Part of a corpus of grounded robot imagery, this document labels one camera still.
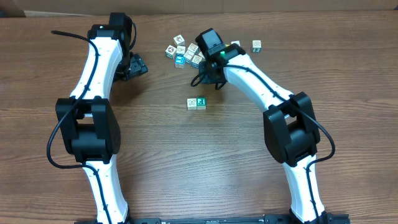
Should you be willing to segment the white block butterfly picture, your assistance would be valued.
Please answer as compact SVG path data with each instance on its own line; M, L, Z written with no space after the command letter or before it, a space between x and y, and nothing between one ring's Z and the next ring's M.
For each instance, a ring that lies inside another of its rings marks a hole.
M197 109L197 99L187 98L187 110L196 110L196 109Z

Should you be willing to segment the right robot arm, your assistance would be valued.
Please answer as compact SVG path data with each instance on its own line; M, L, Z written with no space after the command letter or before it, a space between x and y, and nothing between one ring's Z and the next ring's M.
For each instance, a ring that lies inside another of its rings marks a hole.
M264 141L271 156L283 165L291 194L291 223L327 223L320 199L315 165L320 134L330 134L316 121L311 99L293 94L262 72L238 44L226 45L210 28L196 37L205 56L191 85L203 82L220 89L230 83L251 99L263 114Z

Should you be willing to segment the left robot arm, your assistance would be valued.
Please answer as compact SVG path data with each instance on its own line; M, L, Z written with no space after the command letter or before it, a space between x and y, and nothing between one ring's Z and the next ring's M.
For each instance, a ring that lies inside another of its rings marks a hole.
M121 130L109 97L114 82L141 76L148 68L132 52L136 25L123 12L112 12L108 24L93 25L84 40L89 43L85 67L70 96L56 102L58 123L47 159L59 169L85 171L97 209L93 223L130 223L116 162Z

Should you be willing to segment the white block green side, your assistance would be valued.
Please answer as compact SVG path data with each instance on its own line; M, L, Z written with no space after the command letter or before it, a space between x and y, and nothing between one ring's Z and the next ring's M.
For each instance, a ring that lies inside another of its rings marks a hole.
M197 98L197 109L198 110L205 110L206 109L206 98L205 97L198 97Z

